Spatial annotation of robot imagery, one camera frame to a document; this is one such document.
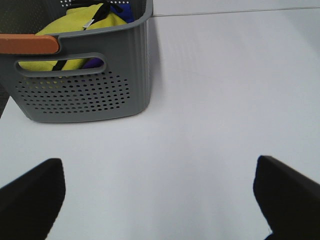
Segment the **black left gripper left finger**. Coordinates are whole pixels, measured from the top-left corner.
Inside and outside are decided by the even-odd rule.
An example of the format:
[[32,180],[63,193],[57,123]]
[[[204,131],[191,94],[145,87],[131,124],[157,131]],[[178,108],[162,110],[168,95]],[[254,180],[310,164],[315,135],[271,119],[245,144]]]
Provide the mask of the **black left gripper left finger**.
[[45,240],[66,195],[62,160],[50,158],[0,189],[0,238]]

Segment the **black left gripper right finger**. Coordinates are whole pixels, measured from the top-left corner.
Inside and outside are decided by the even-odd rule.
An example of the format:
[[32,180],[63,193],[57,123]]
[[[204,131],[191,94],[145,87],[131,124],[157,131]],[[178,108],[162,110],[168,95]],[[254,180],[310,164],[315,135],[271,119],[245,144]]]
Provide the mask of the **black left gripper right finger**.
[[271,234],[268,240],[320,238],[320,185],[278,159],[257,159],[253,194]]

